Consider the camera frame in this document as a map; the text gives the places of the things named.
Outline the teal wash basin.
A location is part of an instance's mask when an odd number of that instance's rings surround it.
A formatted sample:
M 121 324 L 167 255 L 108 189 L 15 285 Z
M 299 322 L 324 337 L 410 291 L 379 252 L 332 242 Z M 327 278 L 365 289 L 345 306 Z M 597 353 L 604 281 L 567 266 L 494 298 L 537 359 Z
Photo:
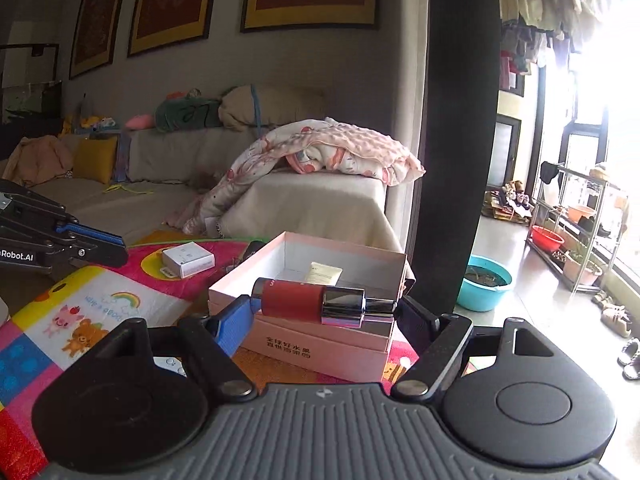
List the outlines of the teal wash basin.
M 489 312 L 513 288 L 514 278 L 495 260 L 472 255 L 466 266 L 457 305 L 473 312 Z

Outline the framed picture left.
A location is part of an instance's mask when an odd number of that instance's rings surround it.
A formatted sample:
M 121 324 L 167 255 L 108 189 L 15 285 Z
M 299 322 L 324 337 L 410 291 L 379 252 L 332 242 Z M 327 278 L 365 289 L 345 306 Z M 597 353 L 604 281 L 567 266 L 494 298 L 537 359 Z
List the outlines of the framed picture left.
M 81 0 L 68 78 L 76 79 L 113 62 L 122 0 Z

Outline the beige covered sofa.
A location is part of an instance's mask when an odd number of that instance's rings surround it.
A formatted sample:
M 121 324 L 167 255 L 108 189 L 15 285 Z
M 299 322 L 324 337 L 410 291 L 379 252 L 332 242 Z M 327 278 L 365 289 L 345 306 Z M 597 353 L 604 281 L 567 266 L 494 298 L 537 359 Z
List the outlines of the beige covered sofa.
M 190 218 L 232 162 L 252 144 L 250 130 L 224 128 L 160 133 L 127 132 L 124 182 L 73 176 L 35 186 L 81 223 L 140 242 Z M 216 235 L 271 238 L 284 231 L 399 250 L 384 209 L 386 187 L 361 176 L 298 174 L 281 162 L 254 183 L 222 216 Z

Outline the colourful play mat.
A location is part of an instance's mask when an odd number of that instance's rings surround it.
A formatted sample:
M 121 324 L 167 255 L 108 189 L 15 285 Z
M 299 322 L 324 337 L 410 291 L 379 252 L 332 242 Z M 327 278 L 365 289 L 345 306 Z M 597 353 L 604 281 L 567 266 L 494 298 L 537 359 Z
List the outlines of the colourful play mat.
M 163 263 L 170 240 L 139 244 L 118 269 L 85 266 L 1 325 L 1 474 L 30 479 L 46 466 L 30 415 L 37 396 L 67 367 L 127 318 L 166 326 L 188 313 L 216 313 L 247 294 L 258 278 L 305 281 L 314 263 L 340 270 L 338 281 L 373 297 L 392 298 L 408 280 L 397 252 L 284 233 L 269 243 L 209 240 L 214 266 L 172 278 Z M 416 360 L 392 323 L 358 330 L 258 316 L 234 355 L 258 386 L 270 382 L 380 382 L 390 387 Z

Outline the pink cardboard box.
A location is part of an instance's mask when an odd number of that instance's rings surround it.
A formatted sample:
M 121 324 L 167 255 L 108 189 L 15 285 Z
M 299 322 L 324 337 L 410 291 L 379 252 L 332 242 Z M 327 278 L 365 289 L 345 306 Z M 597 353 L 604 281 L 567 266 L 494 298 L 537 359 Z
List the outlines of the pink cardboard box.
M 377 382 L 405 288 L 401 252 L 284 232 L 208 290 L 210 313 L 265 299 L 244 318 L 248 350 L 349 382 Z

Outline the green plush toy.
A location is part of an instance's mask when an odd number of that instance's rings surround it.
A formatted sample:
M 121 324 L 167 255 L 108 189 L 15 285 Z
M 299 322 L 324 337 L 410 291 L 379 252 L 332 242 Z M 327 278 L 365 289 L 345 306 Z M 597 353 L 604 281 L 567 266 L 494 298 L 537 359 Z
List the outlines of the green plush toy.
M 160 132 L 170 133 L 221 127 L 218 115 L 220 104 L 221 100 L 206 98 L 198 89 L 185 94 L 172 94 L 156 108 L 155 128 Z

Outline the white remote control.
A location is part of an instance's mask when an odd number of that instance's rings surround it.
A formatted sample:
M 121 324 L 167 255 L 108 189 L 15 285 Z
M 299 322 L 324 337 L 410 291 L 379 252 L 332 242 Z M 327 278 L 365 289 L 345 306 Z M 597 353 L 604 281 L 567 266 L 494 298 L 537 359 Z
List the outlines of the white remote control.
M 154 364 L 163 370 L 169 370 L 170 372 L 186 377 L 186 371 L 184 370 L 181 361 L 177 358 L 154 356 Z

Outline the metal plant shelf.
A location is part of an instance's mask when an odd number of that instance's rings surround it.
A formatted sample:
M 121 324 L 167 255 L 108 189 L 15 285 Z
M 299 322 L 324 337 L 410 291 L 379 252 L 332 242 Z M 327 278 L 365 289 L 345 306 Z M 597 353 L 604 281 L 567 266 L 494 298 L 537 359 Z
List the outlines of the metal plant shelf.
M 527 245 L 570 292 L 594 294 L 612 270 L 626 231 L 628 200 L 603 162 L 584 172 L 543 162 L 538 172 Z M 534 245 L 532 226 L 558 233 L 564 244 L 549 254 Z

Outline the framed picture middle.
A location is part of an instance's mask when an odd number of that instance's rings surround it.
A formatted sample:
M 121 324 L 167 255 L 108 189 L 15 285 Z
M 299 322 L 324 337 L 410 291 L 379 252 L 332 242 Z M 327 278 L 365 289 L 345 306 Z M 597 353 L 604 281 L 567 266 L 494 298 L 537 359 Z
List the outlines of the framed picture middle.
M 136 0 L 128 52 L 130 58 L 206 39 L 214 0 Z

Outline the red plastic basin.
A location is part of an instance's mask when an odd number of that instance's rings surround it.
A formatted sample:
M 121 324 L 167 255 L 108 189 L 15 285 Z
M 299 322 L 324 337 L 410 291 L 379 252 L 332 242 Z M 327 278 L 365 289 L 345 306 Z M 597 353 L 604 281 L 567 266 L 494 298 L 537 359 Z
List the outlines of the red plastic basin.
M 556 252 L 564 244 L 564 238 L 562 236 L 543 226 L 532 226 L 530 238 L 536 247 L 549 254 Z

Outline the red silver dropper bottle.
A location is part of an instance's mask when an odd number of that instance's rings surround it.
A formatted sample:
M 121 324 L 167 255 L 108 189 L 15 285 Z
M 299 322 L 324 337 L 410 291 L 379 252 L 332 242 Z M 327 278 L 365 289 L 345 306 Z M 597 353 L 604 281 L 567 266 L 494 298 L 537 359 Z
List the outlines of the red silver dropper bottle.
M 396 300 L 371 298 L 361 288 L 258 278 L 252 304 L 267 318 L 359 330 L 364 323 L 390 323 Z

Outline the cream lotion tube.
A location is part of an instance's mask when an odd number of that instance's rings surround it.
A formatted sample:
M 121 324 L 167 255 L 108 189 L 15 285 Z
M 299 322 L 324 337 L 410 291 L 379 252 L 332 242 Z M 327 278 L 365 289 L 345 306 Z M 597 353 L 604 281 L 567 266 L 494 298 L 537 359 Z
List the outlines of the cream lotion tube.
M 312 262 L 304 277 L 304 282 L 314 285 L 335 286 L 343 273 L 338 266 Z

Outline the white USB-C cable box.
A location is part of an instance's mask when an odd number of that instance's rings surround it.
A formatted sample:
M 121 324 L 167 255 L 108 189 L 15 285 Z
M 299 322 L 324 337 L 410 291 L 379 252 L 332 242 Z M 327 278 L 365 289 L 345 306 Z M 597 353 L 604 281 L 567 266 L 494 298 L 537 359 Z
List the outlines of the white USB-C cable box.
M 190 278 L 213 269 L 215 256 L 201 245 L 190 242 L 164 249 L 162 263 L 160 270 L 168 278 Z

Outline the pink floral blanket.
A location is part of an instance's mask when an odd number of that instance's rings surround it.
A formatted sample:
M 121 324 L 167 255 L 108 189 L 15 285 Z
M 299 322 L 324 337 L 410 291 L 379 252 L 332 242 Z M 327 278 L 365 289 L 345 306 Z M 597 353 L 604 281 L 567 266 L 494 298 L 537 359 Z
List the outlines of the pink floral blanket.
M 411 183 L 425 174 L 416 155 L 386 134 L 331 117 L 290 122 L 250 144 L 218 183 L 171 218 L 168 226 L 188 235 L 204 233 L 279 162 L 296 174 L 326 170 L 373 178 L 386 186 Z

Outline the yellow cushion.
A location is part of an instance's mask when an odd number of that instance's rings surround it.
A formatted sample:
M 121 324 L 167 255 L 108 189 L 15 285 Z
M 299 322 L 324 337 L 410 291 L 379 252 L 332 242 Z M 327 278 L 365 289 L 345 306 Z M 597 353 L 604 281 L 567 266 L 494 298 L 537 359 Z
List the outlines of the yellow cushion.
M 116 158 L 117 139 L 84 139 L 74 155 L 73 178 L 110 183 Z

